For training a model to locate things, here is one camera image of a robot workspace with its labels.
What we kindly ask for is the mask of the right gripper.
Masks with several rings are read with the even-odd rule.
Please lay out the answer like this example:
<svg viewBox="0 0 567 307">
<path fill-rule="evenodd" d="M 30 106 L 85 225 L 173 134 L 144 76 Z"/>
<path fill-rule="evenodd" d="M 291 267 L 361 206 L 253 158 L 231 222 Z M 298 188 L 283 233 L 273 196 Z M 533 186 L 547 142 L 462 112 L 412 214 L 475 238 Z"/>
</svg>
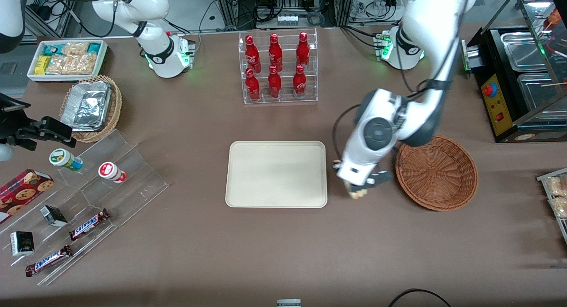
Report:
<svg viewBox="0 0 567 307">
<path fill-rule="evenodd" d="M 15 153 L 14 146 L 26 150 L 36 150 L 35 140 L 59 142 L 75 148 L 77 140 L 72 137 L 72 128 L 52 117 L 41 119 L 41 128 L 37 121 L 27 117 L 25 109 L 31 105 L 0 94 L 0 160 L 8 161 Z"/>
</svg>

